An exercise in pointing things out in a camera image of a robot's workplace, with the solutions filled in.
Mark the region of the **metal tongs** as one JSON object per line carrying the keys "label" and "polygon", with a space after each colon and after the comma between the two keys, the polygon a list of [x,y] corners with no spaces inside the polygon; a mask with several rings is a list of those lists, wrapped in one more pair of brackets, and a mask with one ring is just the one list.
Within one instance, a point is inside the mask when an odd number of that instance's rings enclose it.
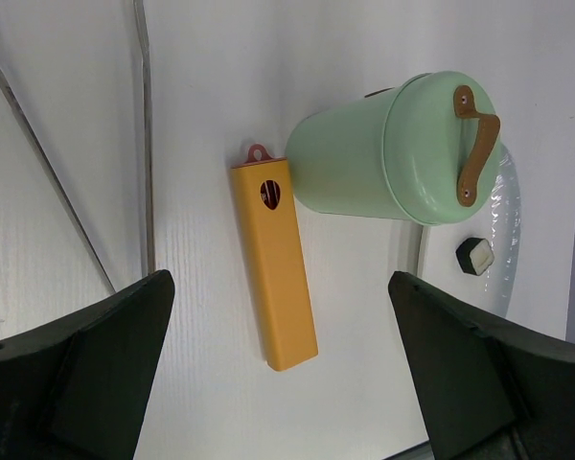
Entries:
{"label": "metal tongs", "polygon": [[[145,275],[152,273],[156,269],[156,256],[155,256],[155,240],[154,240],[154,209],[153,209],[153,165],[152,165],[152,134],[153,134],[153,119],[152,119],[152,83],[151,83],[151,65],[150,65],[150,40],[148,25],[145,13],[144,3],[142,1],[133,1],[131,3],[133,9],[134,24],[137,34],[138,48],[140,51],[140,67],[141,67],[141,110],[143,123],[143,142],[142,142],[142,159],[143,159],[143,185],[144,197],[143,210],[145,213],[144,221],[144,238],[142,240],[144,252],[142,254],[142,271]],[[23,107],[19,100],[16,98],[12,90],[8,78],[4,74],[0,66],[0,91],[2,92],[9,108],[11,109],[12,116],[19,126],[21,132],[26,138],[30,148],[34,152],[42,170],[48,178],[52,188],[54,189],[62,208],[67,214],[71,223],[75,227],[78,235],[80,236],[81,243],[83,244],[86,252],[88,253],[92,263],[98,270],[98,273],[103,281],[105,288],[114,293],[116,288],[112,283],[109,274],[102,262],[102,259],[94,247],[93,242],[90,240],[89,234],[85,230],[85,226],[81,222],[76,208],[74,207],[71,199],[69,198],[66,190],[64,189],[58,174],[53,167],[50,158],[47,156],[45,149],[39,141],[33,126],[31,125]]]}

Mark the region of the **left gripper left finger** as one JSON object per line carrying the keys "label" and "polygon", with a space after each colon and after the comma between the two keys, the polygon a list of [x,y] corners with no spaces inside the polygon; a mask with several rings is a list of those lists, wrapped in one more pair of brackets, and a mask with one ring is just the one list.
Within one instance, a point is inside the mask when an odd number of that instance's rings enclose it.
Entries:
{"label": "left gripper left finger", "polygon": [[158,270],[0,340],[0,459],[130,459],[173,309]]}

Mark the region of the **green lid with handle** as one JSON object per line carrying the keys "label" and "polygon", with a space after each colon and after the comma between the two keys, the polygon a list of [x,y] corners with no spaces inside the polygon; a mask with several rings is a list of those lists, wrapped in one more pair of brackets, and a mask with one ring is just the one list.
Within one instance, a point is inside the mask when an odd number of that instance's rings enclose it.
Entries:
{"label": "green lid with handle", "polygon": [[500,160],[500,119],[466,74],[422,74],[393,92],[383,157],[401,209],[422,225],[469,219],[491,195]]}

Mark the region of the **green lunch cup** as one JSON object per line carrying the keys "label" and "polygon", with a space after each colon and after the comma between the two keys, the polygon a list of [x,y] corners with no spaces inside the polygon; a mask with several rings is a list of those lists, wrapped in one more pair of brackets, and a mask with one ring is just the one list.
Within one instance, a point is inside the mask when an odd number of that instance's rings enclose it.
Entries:
{"label": "green lunch cup", "polygon": [[385,168],[386,124],[399,90],[316,113],[287,139],[285,155],[298,200],[331,215],[406,220]]}

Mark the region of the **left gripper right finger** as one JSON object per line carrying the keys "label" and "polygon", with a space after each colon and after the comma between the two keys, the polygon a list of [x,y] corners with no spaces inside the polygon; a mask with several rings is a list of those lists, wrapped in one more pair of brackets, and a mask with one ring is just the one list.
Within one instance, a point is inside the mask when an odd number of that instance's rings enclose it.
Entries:
{"label": "left gripper right finger", "polygon": [[575,459],[575,344],[397,271],[388,285],[437,459]]}

